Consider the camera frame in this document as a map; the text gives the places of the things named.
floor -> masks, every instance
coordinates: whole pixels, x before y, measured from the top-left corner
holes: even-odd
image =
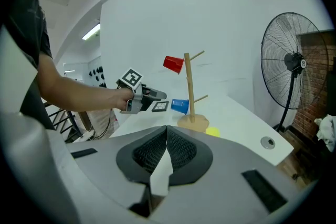
[[[280,134],[294,147],[294,150],[277,168],[293,180],[299,189],[304,189],[318,178],[322,166],[319,165],[321,158],[317,158],[292,132],[286,131]]]

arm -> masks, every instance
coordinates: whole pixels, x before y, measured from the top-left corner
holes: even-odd
[[[130,89],[90,87],[60,76],[51,57],[39,55],[37,83],[43,99],[70,111],[92,111],[117,108],[126,110],[133,98]]]

yellow object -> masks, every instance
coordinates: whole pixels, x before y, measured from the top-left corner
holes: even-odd
[[[221,136],[221,132],[219,131],[218,128],[216,127],[209,127],[205,130],[206,134],[215,136],[215,137],[220,137]]]

black fan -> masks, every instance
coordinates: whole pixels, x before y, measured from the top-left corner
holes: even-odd
[[[319,96],[328,72],[328,51],[316,26],[297,13],[283,13],[268,25],[261,43],[267,90],[285,108],[302,109]]]

black t-shirt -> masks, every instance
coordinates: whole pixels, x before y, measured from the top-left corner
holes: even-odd
[[[51,57],[45,15],[38,0],[14,0],[6,27],[35,68],[38,67],[40,53]],[[37,119],[46,129],[54,129],[41,100],[36,78],[24,98],[20,111]]]

